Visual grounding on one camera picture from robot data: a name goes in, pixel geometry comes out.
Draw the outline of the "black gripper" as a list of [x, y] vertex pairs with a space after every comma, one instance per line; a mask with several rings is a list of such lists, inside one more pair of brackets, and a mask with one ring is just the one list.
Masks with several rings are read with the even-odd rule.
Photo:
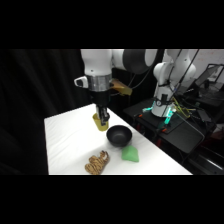
[[107, 112], [106, 108], [106, 106], [110, 102], [110, 91], [109, 90], [103, 92], [91, 91], [90, 96], [92, 102], [96, 104], [97, 117], [99, 120], [102, 120], [102, 126], [105, 126], [110, 119], [110, 114]]

